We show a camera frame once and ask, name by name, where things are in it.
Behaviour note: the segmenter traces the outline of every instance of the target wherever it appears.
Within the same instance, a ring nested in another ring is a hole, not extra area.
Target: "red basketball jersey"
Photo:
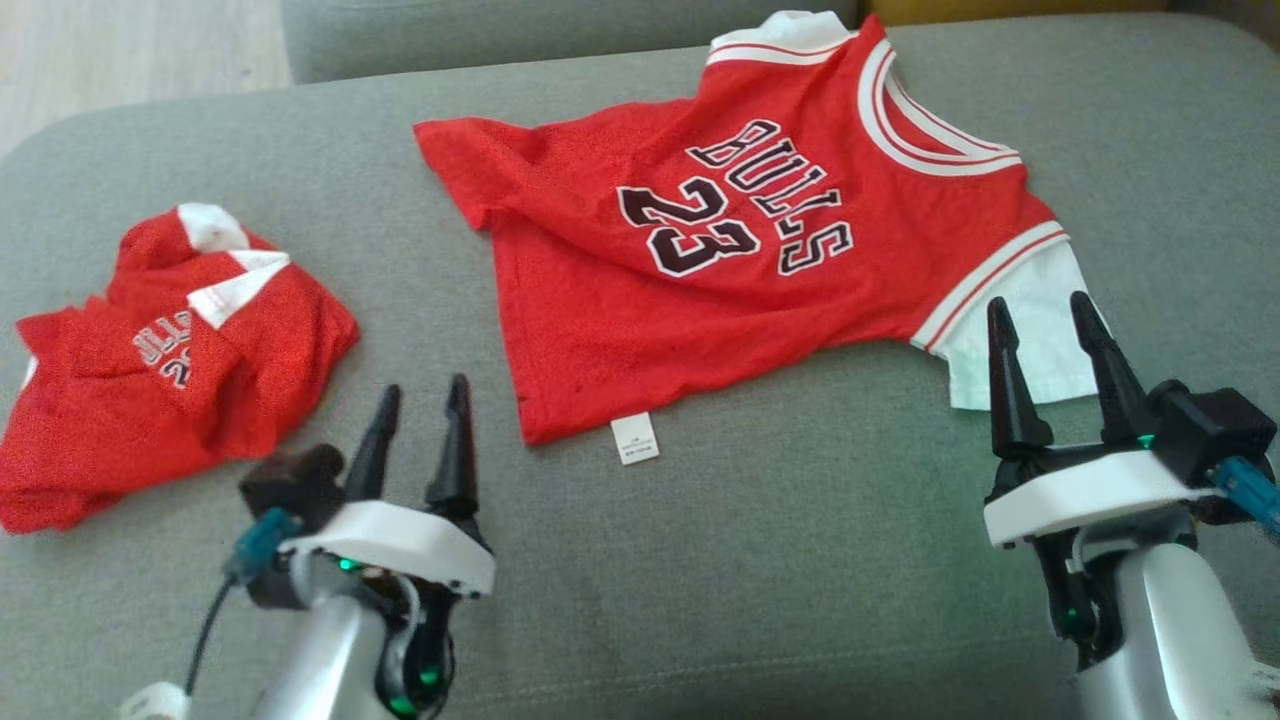
[[[1093,392],[1066,233],[1018,152],[910,100],[893,58],[874,17],[777,13],[717,38],[691,99],[415,128],[492,232],[526,442],[888,338],[946,357],[952,404],[984,409],[997,293],[1033,396]]]
[[[104,296],[18,322],[32,359],[0,442],[0,525],[69,529],[124,495],[261,457],[360,337],[306,270],[215,205],[120,241]]]

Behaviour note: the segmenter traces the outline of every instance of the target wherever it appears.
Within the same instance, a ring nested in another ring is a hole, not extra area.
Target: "jersey armhole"
[[[1000,296],[1018,325],[1018,360],[1032,401],[1094,395],[1093,365],[1076,342],[1068,300],[1087,290],[1066,234],[1044,223],[956,286],[911,343],[947,361],[952,407],[989,410],[987,304]]]
[[[942,120],[906,95],[893,77],[888,40],[872,50],[858,81],[858,115],[887,158],[937,177],[983,176],[1021,164],[1014,149],[978,140]]]

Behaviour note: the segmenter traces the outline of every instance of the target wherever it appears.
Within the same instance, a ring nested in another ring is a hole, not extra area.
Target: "clothing tag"
[[[618,443],[618,457],[623,465],[658,456],[658,438],[653,434],[649,414],[613,420],[613,439]]]
[[[1249,674],[1263,689],[1280,693],[1280,670],[1254,660]]]

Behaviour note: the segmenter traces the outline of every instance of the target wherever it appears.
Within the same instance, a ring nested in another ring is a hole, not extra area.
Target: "folded red shirt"
[[[32,360],[0,443],[9,533],[270,454],[360,338],[287,254],[202,204],[132,228],[104,297],[17,328]]]

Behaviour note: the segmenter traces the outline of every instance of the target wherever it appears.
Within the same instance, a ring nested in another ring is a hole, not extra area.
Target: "sofa cushion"
[[[1023,151],[1144,382],[1234,386],[1280,415],[1280,60],[1267,47],[1164,14],[891,38],[918,101]],[[468,373],[498,579],[454,612],[445,717],[1073,717],[1073,652],[1051,637],[1034,555],[986,541],[988,416],[947,407],[940,360],[852,346],[687,398],[653,416],[662,456],[628,468],[608,428],[521,443],[488,241],[411,126],[664,100],[694,90],[703,58],[379,77],[64,122],[0,164],[0,316],[79,300],[132,223],[201,200],[271,237],[361,322],[289,447],[349,451],[381,386],[399,382],[388,497],[416,503],[448,375]],[[26,364],[5,333],[0,407]],[[1043,415],[1062,442],[1097,438],[1089,400]],[[0,541],[5,717],[101,717],[136,688],[180,680],[248,523],[234,489],[247,468],[132,496],[67,536]],[[1202,546],[1276,662],[1280,552],[1252,527],[1206,528]],[[247,716],[296,625],[234,596],[197,714]]]

